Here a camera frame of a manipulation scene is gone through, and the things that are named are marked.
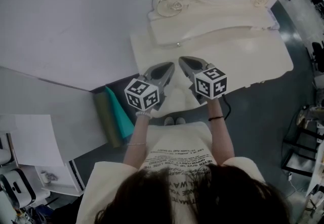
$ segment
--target woman's left arm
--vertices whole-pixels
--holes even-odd
[[[146,115],[139,115],[135,129],[129,142],[124,164],[133,166],[137,169],[141,167],[146,158],[146,134],[150,118]]]

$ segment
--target white shoe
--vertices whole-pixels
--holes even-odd
[[[184,118],[177,118],[176,125],[182,125],[182,124],[186,124],[186,121],[184,120]]]
[[[172,125],[174,125],[174,119],[172,117],[167,117],[164,120],[164,125],[165,126],[172,126]]]

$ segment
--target forearm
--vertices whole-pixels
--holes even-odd
[[[146,157],[146,135],[149,117],[140,115],[135,124],[134,132],[124,157],[124,164],[137,169],[141,167]]]
[[[218,99],[208,100],[210,118],[222,116],[222,108]],[[234,157],[234,147],[229,136],[224,118],[211,120],[212,154],[217,164],[222,165],[227,159]]]

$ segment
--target cube with fiducial markers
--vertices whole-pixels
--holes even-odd
[[[146,111],[159,103],[158,87],[138,79],[132,79],[125,88],[127,102],[141,111]]]
[[[219,98],[227,90],[227,76],[216,67],[195,74],[194,82],[196,92],[208,99]]]

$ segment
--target blue object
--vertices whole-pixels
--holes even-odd
[[[133,134],[134,125],[123,110],[114,92],[108,87],[106,87],[106,93],[112,104],[113,114],[115,115],[116,122],[121,133],[121,137],[126,138],[129,135]]]

